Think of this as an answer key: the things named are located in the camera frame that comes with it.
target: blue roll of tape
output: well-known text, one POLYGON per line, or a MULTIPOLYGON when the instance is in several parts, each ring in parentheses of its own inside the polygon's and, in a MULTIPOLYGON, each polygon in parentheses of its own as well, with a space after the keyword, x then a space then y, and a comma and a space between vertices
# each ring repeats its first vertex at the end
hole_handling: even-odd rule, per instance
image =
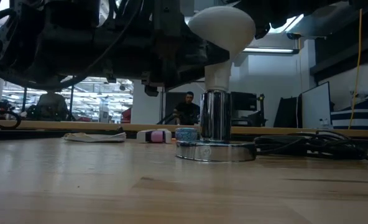
POLYGON ((198 130, 195 128, 177 128, 175 133, 177 141, 198 140, 198 130))

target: chrome cylinder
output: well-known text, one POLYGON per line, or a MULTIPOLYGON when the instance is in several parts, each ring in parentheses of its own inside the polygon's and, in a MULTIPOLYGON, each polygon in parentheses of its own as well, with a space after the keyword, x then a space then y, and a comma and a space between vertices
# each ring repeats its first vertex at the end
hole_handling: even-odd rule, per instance
POLYGON ((178 141, 176 156, 203 162, 244 162, 256 159, 254 143, 178 141))
POLYGON ((231 95, 210 90, 201 98, 201 137, 204 141, 229 141, 231 138, 231 95))

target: hose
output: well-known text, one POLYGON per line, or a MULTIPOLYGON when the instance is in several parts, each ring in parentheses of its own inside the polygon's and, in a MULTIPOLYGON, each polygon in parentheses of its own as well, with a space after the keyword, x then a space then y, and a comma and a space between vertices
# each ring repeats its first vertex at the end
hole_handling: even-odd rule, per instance
POLYGON ((13 126, 3 126, 3 125, 0 125, 0 129, 10 130, 10 129, 16 129, 16 128, 18 128, 18 126, 20 126, 22 119, 21 119, 21 117, 18 114, 13 113, 11 111, 0 111, 0 114, 1 115, 3 115, 3 114, 11 114, 11 115, 13 115, 16 118, 16 121, 17 121, 15 123, 15 125, 13 125, 13 126))

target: black machinery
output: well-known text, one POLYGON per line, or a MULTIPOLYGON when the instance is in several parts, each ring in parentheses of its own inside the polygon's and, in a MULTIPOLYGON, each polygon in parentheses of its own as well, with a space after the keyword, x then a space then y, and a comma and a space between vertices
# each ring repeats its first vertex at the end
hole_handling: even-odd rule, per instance
POLYGON ((265 127, 267 120, 264 117, 264 94, 257 96, 252 93, 231 92, 231 98, 232 126, 265 127), (251 113, 247 116, 240 116, 240 111, 251 111, 251 113))
MULTIPOLYGON (((0 78, 27 88, 54 90, 86 77, 141 79, 147 94, 204 76, 204 67, 229 52, 201 39, 185 24, 179 0, 109 0, 99 26, 101 0, 10 0, 0 27, 0 78), (70 80, 63 81, 71 75, 70 80)), ((338 0, 242 0, 237 7, 256 23, 256 39, 299 14, 338 0)), ((355 9, 368 0, 350 0, 355 9)))

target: yellow cable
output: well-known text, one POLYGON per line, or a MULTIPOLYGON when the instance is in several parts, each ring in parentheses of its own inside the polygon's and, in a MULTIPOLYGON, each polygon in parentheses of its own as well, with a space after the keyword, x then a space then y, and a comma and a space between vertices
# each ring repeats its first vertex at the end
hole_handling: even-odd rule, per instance
POLYGON ((348 129, 351 129, 352 120, 354 119, 354 109, 356 107, 356 95, 358 87, 359 67, 361 65, 361 52, 362 52, 362 9, 359 10, 359 36, 358 36, 358 62, 357 62, 357 76, 356 76, 356 87, 354 90, 354 96, 352 96, 352 108, 351 108, 351 119, 348 129))

